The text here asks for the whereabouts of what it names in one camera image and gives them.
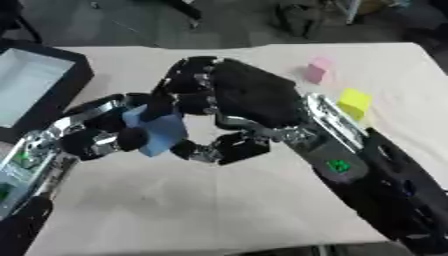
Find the robotic hand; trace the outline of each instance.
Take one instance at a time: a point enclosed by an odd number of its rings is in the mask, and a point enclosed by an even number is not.
[[[447,252],[448,200],[431,176],[325,96],[299,95],[294,86],[235,60],[187,58],[151,94],[89,102],[45,131],[29,133],[0,164],[0,243],[14,245],[5,254],[26,252],[52,210],[57,188],[80,160],[134,149],[155,156],[171,149],[183,159],[225,165],[268,153],[271,141],[305,159],[389,239],[416,254]],[[233,133],[198,145],[187,139],[181,114],[213,115],[217,127]],[[162,125],[170,128],[163,131],[169,136],[160,139],[148,124],[168,116],[172,119]]]
[[[143,110],[134,114],[138,108]],[[125,118],[147,124],[173,111],[171,98],[116,94],[74,107],[46,130],[19,140],[0,163],[2,255],[26,253],[53,210],[58,188],[77,163],[149,144],[148,128],[130,126]]]
[[[220,165],[283,142],[372,227],[417,255],[448,252],[448,198],[409,155],[373,128],[362,129],[325,96],[299,95],[292,81],[231,59],[181,60],[158,86],[189,114],[215,116],[235,133],[171,151]]]

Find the pink cube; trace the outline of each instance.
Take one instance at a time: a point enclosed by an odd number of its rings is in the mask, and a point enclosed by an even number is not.
[[[308,64],[304,77],[313,84],[320,84],[325,73],[330,71],[331,61],[325,58],[315,58]]]

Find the green light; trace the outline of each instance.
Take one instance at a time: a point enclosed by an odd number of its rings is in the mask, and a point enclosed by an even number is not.
[[[350,169],[350,165],[343,160],[330,160],[327,162],[330,169],[337,173],[344,173]]]
[[[14,187],[7,183],[0,184],[0,202],[5,200]]]

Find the white tablecloth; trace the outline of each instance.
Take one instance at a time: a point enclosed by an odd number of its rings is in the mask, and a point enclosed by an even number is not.
[[[149,92],[172,64],[194,55],[237,58],[297,81],[299,90],[325,92],[333,99],[345,87],[357,88],[373,97],[367,122],[448,188],[448,79],[416,45],[68,50],[87,55],[96,72],[74,104],[112,93]],[[334,71],[323,85],[309,85],[301,71],[321,56],[333,62]],[[189,117],[187,124],[198,141],[208,142],[219,133],[211,118]],[[28,255],[215,255],[384,240],[299,156],[282,144],[273,145],[272,151],[225,167],[137,152],[79,165]]]

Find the floor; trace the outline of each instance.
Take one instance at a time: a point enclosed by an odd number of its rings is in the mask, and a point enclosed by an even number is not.
[[[25,16],[50,46],[125,46],[163,48],[239,48],[272,43],[395,42],[409,27],[434,28],[443,16],[424,0],[412,8],[387,10],[361,24],[345,26],[341,16],[329,18],[311,40],[292,37],[272,26],[272,6],[278,0],[197,0],[204,12],[201,25],[191,30],[188,19],[155,0],[23,0]],[[9,36],[25,38],[23,31]],[[448,71],[448,54],[435,56]],[[338,247],[338,255],[409,255],[390,244]],[[277,250],[264,256],[312,255],[307,249]]]

